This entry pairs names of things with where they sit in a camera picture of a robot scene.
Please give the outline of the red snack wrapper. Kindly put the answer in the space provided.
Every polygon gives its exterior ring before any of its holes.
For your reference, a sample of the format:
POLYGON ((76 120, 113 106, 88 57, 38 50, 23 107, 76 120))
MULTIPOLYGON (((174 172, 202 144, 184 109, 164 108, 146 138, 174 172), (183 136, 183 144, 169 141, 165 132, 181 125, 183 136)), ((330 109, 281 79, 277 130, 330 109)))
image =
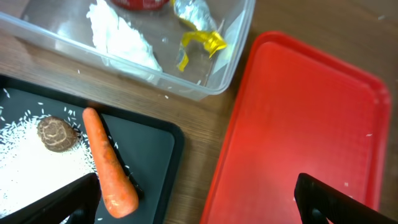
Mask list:
POLYGON ((169 0, 111 0, 111 2, 130 11, 153 11, 161 9, 169 0))

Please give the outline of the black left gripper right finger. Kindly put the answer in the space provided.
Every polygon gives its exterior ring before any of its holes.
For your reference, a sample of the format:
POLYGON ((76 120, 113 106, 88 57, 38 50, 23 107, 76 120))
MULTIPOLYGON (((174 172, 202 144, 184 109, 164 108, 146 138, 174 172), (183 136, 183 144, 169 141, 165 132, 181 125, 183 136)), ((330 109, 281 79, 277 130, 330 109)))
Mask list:
POLYGON ((306 173, 298 175, 294 198, 303 224, 397 224, 395 220, 359 203, 306 173))

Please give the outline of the white tissue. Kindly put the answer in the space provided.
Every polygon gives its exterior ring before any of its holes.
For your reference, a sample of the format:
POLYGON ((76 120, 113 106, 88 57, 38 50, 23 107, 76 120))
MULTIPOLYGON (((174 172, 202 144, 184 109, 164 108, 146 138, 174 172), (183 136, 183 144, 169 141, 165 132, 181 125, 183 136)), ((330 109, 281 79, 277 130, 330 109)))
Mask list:
POLYGON ((106 1, 90 4, 86 17, 91 21, 93 44, 97 50, 143 67, 162 71, 153 47, 144 36, 116 14, 106 1))

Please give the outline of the white rice pile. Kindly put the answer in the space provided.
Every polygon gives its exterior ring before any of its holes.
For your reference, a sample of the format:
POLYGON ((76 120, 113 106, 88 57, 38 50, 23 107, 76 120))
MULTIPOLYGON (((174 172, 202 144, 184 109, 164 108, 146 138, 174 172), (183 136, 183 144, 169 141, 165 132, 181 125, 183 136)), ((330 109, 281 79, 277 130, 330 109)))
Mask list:
POLYGON ((83 108, 16 88, 1 90, 1 217, 4 218, 78 178, 96 172, 83 108), (49 151, 38 123, 56 116, 77 132, 64 152, 49 151))

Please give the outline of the yellow snack wrapper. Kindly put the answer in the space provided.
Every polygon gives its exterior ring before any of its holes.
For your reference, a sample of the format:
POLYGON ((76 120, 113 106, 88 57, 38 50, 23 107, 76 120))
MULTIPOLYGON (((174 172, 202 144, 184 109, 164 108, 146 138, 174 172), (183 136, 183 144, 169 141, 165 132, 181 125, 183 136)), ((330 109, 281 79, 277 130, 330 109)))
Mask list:
POLYGON ((203 44, 209 58, 228 44, 218 32, 215 20, 205 0, 171 0, 172 9, 178 19, 192 31, 182 35, 177 57, 177 68, 183 72, 189 63, 185 48, 194 40, 203 44))

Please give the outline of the brown food lump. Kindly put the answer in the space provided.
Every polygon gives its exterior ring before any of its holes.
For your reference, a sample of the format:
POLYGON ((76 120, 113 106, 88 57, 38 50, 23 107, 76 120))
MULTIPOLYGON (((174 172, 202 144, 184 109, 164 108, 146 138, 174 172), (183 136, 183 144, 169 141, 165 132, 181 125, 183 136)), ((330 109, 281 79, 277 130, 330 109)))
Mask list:
POLYGON ((67 151, 78 140, 76 131, 56 116, 41 119, 37 125, 37 134, 44 146, 53 152, 67 151))

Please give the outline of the orange carrot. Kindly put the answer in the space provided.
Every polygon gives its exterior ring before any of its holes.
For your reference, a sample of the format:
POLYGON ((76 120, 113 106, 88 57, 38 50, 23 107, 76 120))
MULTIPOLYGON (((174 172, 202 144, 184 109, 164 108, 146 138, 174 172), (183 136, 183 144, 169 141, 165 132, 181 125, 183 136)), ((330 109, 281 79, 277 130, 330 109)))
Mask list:
POLYGON ((126 217, 137 210, 138 194, 110 145, 99 114, 93 108, 85 108, 82 117, 98 172, 104 205, 112 217, 126 217))

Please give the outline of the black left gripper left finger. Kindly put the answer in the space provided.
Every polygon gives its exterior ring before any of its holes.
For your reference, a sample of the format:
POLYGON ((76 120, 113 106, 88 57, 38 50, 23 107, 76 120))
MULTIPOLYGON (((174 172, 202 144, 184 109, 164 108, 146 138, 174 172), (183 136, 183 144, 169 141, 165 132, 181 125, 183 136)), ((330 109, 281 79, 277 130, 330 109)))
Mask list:
POLYGON ((2 224, 90 223, 100 203, 100 182, 89 173, 45 196, 44 198, 4 217, 2 224))

